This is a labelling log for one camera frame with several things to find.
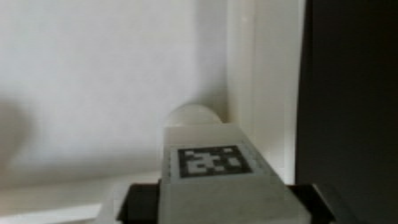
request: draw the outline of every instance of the white surface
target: white surface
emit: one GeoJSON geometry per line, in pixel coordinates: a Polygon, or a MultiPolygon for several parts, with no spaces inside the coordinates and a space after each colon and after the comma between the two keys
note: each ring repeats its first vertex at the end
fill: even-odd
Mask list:
{"type": "Polygon", "coordinates": [[[222,123],[221,117],[203,105],[185,105],[171,113],[166,126],[189,126],[222,123]]]}
{"type": "Polygon", "coordinates": [[[309,224],[306,208],[231,124],[167,128],[160,189],[160,224],[309,224]],[[229,141],[212,144],[219,136],[229,141]],[[176,150],[219,145],[238,146],[256,171],[178,178],[176,150]]]}
{"type": "Polygon", "coordinates": [[[61,224],[94,220],[103,201],[119,185],[157,183],[160,173],[119,176],[0,193],[2,224],[61,224]]]}
{"type": "Polygon", "coordinates": [[[185,103],[226,117],[226,0],[0,0],[0,188],[157,170],[185,103]]]}
{"type": "Polygon", "coordinates": [[[306,0],[229,1],[229,119],[286,183],[295,180],[295,122],[306,0]]]}

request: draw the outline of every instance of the black panel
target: black panel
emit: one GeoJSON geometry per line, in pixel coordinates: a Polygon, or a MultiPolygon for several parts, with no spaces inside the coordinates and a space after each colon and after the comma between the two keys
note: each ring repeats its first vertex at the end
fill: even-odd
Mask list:
{"type": "Polygon", "coordinates": [[[158,196],[158,184],[132,185],[118,216],[123,224],[158,223],[158,196]]]}
{"type": "Polygon", "coordinates": [[[329,183],[365,223],[398,220],[398,1],[313,0],[297,183],[329,183]]]}

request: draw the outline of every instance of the white wall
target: white wall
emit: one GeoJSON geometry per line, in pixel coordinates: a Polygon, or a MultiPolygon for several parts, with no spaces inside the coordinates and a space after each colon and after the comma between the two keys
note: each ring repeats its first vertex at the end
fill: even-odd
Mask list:
{"type": "Polygon", "coordinates": [[[304,0],[229,1],[228,23],[229,119],[293,183],[304,0]]]}
{"type": "Polygon", "coordinates": [[[0,0],[2,188],[157,170],[189,102],[226,117],[226,0],[0,0]]]}

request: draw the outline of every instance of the qr-like marker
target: qr-like marker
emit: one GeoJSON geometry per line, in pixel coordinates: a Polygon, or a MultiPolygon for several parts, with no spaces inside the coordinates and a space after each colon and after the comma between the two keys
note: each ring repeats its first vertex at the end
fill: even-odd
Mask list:
{"type": "Polygon", "coordinates": [[[253,172],[237,146],[180,149],[178,158],[182,178],[253,172]]]}

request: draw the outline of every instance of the white object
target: white object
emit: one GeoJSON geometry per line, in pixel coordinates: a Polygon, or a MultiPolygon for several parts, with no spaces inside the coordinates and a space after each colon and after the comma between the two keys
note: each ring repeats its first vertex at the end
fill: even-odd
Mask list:
{"type": "Polygon", "coordinates": [[[185,105],[171,113],[166,126],[189,126],[203,124],[217,124],[221,118],[215,112],[203,105],[185,105]]]}
{"type": "MultiPolygon", "coordinates": [[[[182,118],[187,117],[196,116],[183,113],[182,118]]],[[[198,124],[190,119],[182,123],[173,119],[173,123],[198,124]]],[[[238,126],[213,123],[167,127],[160,224],[309,224],[309,221],[306,208],[238,126]]]]}

